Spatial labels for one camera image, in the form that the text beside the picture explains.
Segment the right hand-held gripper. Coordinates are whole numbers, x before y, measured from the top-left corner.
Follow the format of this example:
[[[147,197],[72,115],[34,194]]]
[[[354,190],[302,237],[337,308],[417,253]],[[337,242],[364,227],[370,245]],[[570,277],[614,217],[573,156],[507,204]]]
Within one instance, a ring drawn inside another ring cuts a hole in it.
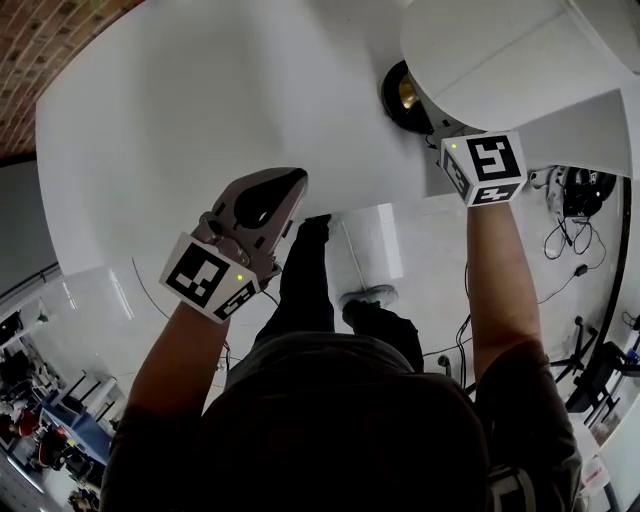
[[[440,167],[466,207],[511,202],[527,181],[516,131],[445,138]]]

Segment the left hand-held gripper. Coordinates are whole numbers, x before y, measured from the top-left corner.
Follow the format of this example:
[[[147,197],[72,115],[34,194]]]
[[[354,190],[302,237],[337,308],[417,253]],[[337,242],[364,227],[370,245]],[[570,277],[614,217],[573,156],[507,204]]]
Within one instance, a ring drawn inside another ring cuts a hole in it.
[[[280,273],[275,248],[293,231],[308,173],[278,167],[231,182],[190,234],[180,234],[160,283],[218,324]]]

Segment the white table lamp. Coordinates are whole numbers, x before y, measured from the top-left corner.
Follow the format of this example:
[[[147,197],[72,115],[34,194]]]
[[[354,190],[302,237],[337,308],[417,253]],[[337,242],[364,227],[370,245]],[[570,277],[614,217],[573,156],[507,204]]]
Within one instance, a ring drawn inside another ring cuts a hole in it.
[[[400,45],[440,110],[506,131],[640,79],[640,0],[406,0]]]

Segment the person's left forearm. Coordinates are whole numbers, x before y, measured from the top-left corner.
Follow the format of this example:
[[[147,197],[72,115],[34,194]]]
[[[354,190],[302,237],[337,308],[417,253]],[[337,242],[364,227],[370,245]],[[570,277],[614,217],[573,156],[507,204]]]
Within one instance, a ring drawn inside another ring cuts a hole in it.
[[[179,304],[138,371],[127,406],[164,418],[200,416],[229,325]]]

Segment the person's right forearm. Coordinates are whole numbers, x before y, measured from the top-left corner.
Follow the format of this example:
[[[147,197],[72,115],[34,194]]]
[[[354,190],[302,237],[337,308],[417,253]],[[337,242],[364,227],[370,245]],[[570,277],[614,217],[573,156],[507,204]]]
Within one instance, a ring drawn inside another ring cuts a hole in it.
[[[467,210],[467,286],[477,382],[518,345],[543,351],[536,290],[507,203]]]

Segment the white desk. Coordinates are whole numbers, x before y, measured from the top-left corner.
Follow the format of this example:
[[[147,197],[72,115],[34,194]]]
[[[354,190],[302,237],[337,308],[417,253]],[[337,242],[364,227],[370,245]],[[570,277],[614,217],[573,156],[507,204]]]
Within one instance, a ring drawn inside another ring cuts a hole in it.
[[[399,0],[145,0],[38,100],[46,219],[66,274],[165,259],[233,180],[309,175],[314,216],[450,194],[384,113]]]

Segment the person's legs in black trousers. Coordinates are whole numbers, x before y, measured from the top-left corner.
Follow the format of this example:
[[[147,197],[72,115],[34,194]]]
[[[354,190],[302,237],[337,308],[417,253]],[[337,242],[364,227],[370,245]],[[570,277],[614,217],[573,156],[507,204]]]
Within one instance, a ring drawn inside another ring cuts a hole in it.
[[[296,332],[336,333],[325,265],[330,220],[329,214],[312,217],[298,228],[281,274],[280,303],[256,336],[255,347]],[[418,331],[410,320],[388,308],[346,311],[342,318],[356,336],[385,343],[398,351],[414,372],[424,371]]]

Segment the black headset gear pile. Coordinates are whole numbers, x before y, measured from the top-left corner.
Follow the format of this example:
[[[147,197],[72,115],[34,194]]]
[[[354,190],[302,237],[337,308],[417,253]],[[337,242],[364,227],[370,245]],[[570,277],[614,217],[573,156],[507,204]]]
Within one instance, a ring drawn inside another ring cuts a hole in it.
[[[586,168],[556,166],[547,179],[547,205],[561,219],[590,218],[612,194],[613,174]]]

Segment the person's grey shoe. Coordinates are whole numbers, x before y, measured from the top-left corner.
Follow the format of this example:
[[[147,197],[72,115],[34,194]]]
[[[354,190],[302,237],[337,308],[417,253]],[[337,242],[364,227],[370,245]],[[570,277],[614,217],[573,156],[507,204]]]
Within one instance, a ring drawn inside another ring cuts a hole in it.
[[[376,285],[364,291],[350,292],[339,299],[342,312],[356,309],[386,309],[398,299],[396,289],[391,285]]]

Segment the person's torso in grey shirt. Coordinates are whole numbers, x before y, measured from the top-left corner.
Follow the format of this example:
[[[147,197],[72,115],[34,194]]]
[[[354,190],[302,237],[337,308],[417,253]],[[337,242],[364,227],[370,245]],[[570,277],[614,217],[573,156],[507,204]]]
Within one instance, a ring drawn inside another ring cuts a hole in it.
[[[572,512],[581,457],[546,356],[521,344],[469,398],[388,345],[299,334],[249,355],[199,418],[131,408],[101,512],[491,512],[492,468]]]

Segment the blue partition panel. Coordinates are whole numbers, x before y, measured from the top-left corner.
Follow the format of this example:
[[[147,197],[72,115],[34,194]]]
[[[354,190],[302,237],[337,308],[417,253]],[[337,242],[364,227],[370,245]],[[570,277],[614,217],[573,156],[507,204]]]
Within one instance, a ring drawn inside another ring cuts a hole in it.
[[[106,466],[110,454],[112,436],[87,412],[81,414],[60,410],[49,403],[42,404],[42,411],[53,423],[62,427],[77,445],[93,460]]]

